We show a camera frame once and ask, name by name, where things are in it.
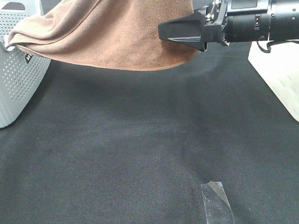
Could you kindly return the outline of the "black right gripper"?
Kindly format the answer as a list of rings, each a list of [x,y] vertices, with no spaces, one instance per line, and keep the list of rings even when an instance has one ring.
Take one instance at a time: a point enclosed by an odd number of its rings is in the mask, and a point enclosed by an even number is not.
[[[228,0],[214,0],[182,18],[158,25],[159,39],[206,51],[207,43],[228,46],[226,39]]]

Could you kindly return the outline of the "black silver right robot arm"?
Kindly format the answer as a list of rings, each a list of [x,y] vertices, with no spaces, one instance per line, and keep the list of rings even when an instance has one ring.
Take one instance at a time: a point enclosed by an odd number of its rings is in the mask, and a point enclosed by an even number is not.
[[[267,41],[299,44],[299,0],[214,0],[193,14],[158,26],[161,40],[206,51],[210,42],[228,45]]]

